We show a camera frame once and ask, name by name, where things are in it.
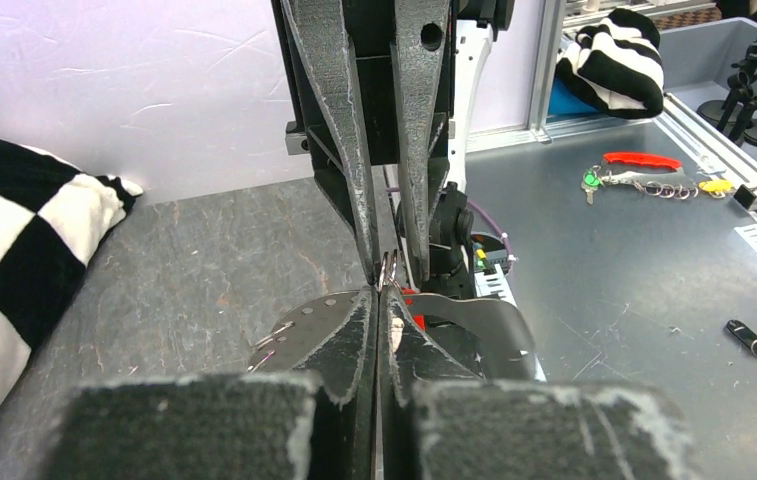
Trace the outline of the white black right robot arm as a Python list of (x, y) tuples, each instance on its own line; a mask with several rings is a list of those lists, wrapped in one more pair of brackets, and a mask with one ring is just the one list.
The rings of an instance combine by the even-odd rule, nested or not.
[(413, 289), (475, 296), (465, 194), (469, 124), (510, 1), (276, 1), (295, 118), (291, 154), (350, 227), (367, 282), (379, 257), (373, 168), (396, 170), (394, 222)]

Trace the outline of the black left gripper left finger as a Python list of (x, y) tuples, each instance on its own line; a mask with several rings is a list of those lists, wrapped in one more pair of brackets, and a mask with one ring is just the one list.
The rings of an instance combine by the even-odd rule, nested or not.
[(289, 312), (242, 373), (78, 388), (44, 479), (370, 479), (377, 294)]

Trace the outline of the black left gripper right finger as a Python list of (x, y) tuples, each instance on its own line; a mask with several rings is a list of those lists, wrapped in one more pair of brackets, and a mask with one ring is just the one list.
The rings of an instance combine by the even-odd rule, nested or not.
[[(380, 293), (378, 361), (402, 293)], [(677, 406), (627, 382), (439, 378), (398, 384), (378, 363), (389, 479), (700, 479)]]

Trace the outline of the red tag key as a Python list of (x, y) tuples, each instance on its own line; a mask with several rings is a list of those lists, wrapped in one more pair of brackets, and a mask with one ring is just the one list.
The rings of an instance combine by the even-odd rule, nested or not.
[(403, 288), (401, 290), (404, 303), (410, 312), (413, 322), (421, 329), (426, 329), (426, 318), (425, 315), (421, 312), (421, 309), (416, 304), (416, 301), (418, 299), (419, 293), (413, 289), (410, 288)]

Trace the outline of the silver metal key holder plate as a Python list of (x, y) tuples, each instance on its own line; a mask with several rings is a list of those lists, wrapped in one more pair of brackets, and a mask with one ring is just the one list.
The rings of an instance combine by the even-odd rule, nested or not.
[[(498, 378), (493, 360), (496, 349), (486, 340), (489, 321), (478, 298), (450, 299), (435, 293), (419, 293), (416, 304), (426, 318), (421, 330), (404, 300), (389, 313), (380, 341), (385, 346), (379, 365), (398, 384), (419, 379), (483, 378), (517, 379), (517, 374)], [(306, 302), (285, 314), (253, 347), (248, 371), (280, 371), (296, 368), (331, 335), (342, 331), (348, 317), (359, 312), (358, 301), (369, 296), (357, 290), (342, 291)]]

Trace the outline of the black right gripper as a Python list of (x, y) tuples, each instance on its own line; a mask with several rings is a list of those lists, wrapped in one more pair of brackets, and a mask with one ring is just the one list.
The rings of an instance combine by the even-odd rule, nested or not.
[(410, 281), (430, 275), (430, 210), (449, 173), (455, 1), (275, 1), (314, 178), (351, 227), (366, 281), (379, 248), (371, 169), (398, 165)]

